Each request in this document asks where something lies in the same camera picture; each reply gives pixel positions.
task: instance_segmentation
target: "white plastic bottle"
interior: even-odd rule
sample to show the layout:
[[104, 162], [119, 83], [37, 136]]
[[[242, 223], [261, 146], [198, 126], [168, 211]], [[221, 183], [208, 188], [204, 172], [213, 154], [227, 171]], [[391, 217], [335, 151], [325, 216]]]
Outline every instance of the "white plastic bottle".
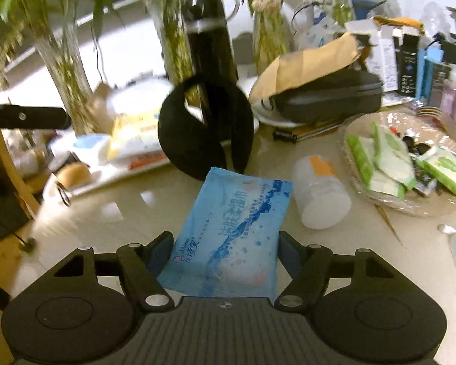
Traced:
[[440, 109], [456, 121], [456, 64], [450, 64], [450, 67], [449, 79], [443, 82], [443, 98]]
[[307, 228], [329, 228], [350, 211], [350, 195], [331, 164], [319, 155], [306, 156], [295, 163], [292, 183], [300, 218]]

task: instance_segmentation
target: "black case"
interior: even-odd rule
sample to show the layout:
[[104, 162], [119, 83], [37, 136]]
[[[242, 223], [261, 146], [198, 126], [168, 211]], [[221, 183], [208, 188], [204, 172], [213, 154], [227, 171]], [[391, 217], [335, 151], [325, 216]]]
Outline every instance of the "black case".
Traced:
[[314, 124], [375, 112], [382, 103], [382, 93], [378, 75], [343, 68], [272, 99], [283, 117]]

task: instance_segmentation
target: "plastic jar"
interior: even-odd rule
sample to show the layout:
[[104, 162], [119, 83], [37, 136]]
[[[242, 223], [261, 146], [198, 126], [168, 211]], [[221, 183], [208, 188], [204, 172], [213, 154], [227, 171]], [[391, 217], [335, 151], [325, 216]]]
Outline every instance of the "plastic jar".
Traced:
[[331, 164], [319, 155], [299, 159], [294, 165], [292, 182], [300, 218], [307, 228], [329, 228], [350, 211], [350, 195]]

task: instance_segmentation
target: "blue plastic package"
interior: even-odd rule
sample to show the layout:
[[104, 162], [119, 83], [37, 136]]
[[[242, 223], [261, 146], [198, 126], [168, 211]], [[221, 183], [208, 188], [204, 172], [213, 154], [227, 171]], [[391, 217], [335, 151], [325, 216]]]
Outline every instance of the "blue plastic package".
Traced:
[[274, 300], [291, 192], [288, 181], [212, 167], [158, 281], [189, 296]]

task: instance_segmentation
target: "orange label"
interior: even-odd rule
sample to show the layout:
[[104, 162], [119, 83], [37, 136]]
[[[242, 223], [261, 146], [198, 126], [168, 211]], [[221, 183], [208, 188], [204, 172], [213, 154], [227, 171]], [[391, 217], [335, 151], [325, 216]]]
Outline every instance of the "orange label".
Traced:
[[310, 156], [309, 161], [318, 177], [330, 176], [336, 177], [331, 163], [323, 161], [319, 156]]

